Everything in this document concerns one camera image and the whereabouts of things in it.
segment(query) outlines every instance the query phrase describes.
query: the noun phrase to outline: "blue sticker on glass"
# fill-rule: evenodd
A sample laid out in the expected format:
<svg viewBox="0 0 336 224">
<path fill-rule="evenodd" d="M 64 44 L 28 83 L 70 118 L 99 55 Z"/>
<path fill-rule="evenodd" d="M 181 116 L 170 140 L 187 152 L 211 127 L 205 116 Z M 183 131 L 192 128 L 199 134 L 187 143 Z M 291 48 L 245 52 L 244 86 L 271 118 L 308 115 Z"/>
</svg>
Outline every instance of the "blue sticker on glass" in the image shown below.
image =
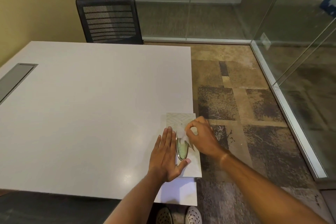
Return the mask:
<svg viewBox="0 0 336 224">
<path fill-rule="evenodd" d="M 336 0 L 323 0 L 320 7 L 329 15 L 336 17 Z"/>
</svg>

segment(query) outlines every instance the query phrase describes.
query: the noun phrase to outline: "mesh chair back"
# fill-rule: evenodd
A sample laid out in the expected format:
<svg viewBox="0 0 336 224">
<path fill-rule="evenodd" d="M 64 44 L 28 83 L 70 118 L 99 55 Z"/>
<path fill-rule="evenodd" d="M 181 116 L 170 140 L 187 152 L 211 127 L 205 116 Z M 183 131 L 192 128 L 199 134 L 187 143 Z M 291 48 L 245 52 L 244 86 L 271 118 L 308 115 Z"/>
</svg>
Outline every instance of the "mesh chair back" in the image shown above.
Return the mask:
<svg viewBox="0 0 336 224">
<path fill-rule="evenodd" d="M 86 42 L 143 44 L 135 0 L 76 0 Z"/>
</svg>

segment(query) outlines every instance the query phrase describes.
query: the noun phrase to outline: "hand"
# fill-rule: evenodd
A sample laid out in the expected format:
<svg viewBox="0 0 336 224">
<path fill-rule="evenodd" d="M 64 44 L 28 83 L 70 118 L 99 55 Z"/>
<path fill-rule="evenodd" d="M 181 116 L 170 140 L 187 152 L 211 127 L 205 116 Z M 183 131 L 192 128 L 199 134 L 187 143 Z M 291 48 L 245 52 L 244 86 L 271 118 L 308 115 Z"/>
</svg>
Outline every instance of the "hand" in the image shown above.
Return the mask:
<svg viewBox="0 0 336 224">
<path fill-rule="evenodd" d="M 196 136 L 191 128 L 196 127 L 198 135 Z M 203 154 L 220 160 L 223 155 L 227 155 L 230 152 L 218 143 L 212 127 L 209 122 L 204 119 L 203 116 L 199 116 L 195 120 L 191 121 L 185 127 L 186 134 L 192 144 Z"/>
<path fill-rule="evenodd" d="M 176 161 L 176 133 L 171 127 L 165 128 L 159 135 L 149 159 L 148 172 L 154 171 L 162 175 L 163 182 L 170 182 L 178 177 L 182 170 L 191 162 L 184 159 L 177 166 Z"/>
</svg>

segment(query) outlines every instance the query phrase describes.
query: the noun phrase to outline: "shoe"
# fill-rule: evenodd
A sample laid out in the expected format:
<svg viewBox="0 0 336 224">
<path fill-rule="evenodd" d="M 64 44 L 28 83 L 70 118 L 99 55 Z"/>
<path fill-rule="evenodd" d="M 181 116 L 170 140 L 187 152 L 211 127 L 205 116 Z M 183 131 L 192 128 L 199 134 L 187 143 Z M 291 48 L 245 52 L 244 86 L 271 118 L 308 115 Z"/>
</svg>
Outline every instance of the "shoe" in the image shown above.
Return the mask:
<svg viewBox="0 0 336 224">
<path fill-rule="evenodd" d="M 185 215 L 185 224 L 202 224 L 202 217 L 199 210 L 195 206 L 190 206 Z"/>
<path fill-rule="evenodd" d="M 173 224 L 173 218 L 171 217 L 170 211 L 167 207 L 159 210 L 156 215 L 155 224 Z"/>
</svg>

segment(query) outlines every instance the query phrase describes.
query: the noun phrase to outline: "chair backrest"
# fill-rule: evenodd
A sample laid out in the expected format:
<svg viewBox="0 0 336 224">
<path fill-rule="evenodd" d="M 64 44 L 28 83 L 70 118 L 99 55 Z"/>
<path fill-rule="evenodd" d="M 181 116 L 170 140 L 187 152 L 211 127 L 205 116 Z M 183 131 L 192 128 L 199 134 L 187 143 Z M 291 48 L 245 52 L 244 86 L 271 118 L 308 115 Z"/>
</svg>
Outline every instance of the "chair backrest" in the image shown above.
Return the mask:
<svg viewBox="0 0 336 224">
<path fill-rule="evenodd" d="M 135 0 L 76 0 L 86 42 L 143 44 Z"/>
</svg>

